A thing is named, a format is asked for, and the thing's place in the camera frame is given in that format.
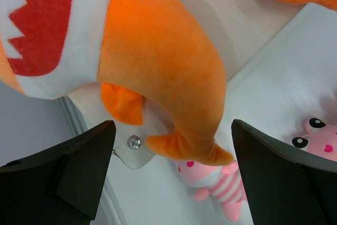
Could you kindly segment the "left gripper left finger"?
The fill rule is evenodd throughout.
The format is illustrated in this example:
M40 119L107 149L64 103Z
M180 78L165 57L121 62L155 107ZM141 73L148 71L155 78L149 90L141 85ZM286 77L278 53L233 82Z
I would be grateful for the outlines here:
M1 167L1 224L90 224L113 153L116 126L105 121Z

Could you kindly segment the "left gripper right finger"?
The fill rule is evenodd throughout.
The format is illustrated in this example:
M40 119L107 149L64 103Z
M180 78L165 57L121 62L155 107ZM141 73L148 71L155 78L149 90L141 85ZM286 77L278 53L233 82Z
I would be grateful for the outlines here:
M336 224L336 162L242 120L231 125L254 224Z

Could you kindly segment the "pink striped plush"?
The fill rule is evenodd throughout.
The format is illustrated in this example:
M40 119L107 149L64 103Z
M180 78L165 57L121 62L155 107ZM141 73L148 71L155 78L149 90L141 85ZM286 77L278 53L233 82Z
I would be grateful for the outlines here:
M213 197L228 220L238 221L247 197L236 160L225 166L208 166L193 160L174 163L182 181L196 189L196 201Z
M304 136L294 137L291 145L308 153L336 161L336 125L310 118Z

